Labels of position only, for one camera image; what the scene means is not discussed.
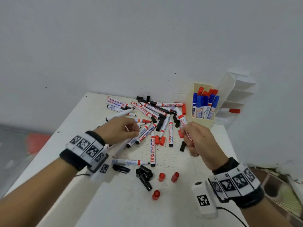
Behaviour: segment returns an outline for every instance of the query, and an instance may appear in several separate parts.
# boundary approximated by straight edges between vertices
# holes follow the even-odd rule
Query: right hand
[[[228,161],[228,157],[207,127],[190,122],[182,128],[181,132],[184,134],[184,142],[187,144],[191,156],[201,156],[210,170],[216,170]],[[188,138],[186,132],[190,134],[194,142]]]

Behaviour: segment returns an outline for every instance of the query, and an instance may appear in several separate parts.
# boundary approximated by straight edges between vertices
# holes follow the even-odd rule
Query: left hand
[[[107,123],[94,130],[106,144],[114,145],[139,135],[139,127],[134,119],[127,117],[114,117]]]

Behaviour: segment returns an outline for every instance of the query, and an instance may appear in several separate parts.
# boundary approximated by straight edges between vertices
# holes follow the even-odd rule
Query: white sensor device
[[[218,217],[218,210],[216,208],[216,202],[214,200],[214,192],[212,187],[207,181],[196,182],[191,187],[196,203],[205,219],[214,219]]]

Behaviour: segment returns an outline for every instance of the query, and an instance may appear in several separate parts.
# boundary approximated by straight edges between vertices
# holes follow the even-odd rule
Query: white table
[[[108,95],[95,93],[85,94],[9,192],[55,160],[65,144],[75,135],[95,129],[105,123],[106,117],[115,114],[115,111],[106,108],[107,97]],[[114,97],[126,103],[136,101]],[[135,113],[136,118],[147,118],[138,110]],[[211,132],[226,155],[236,159],[224,126],[214,124]],[[148,192],[135,176],[138,166],[127,166],[131,169],[128,174],[110,171],[106,182],[101,186],[90,182],[87,176],[78,176],[69,184],[39,226],[242,226],[235,217],[223,210],[219,210],[219,217],[213,220],[201,217],[191,186],[196,181],[206,180],[211,171],[200,157],[190,156],[187,148],[180,152],[182,140],[177,128],[174,127],[173,148],[168,146],[167,140],[168,138],[164,146],[156,146],[157,165],[152,169],[155,178],[150,182],[152,191]],[[119,158],[149,161],[150,136],[140,145],[135,144],[132,148],[125,149]],[[162,183],[157,179],[160,172],[166,175]],[[170,181],[174,172],[180,173],[176,183]],[[160,190],[161,196],[153,201],[152,193],[156,189]],[[220,204],[217,200],[217,205],[229,209],[244,220],[233,202]]]

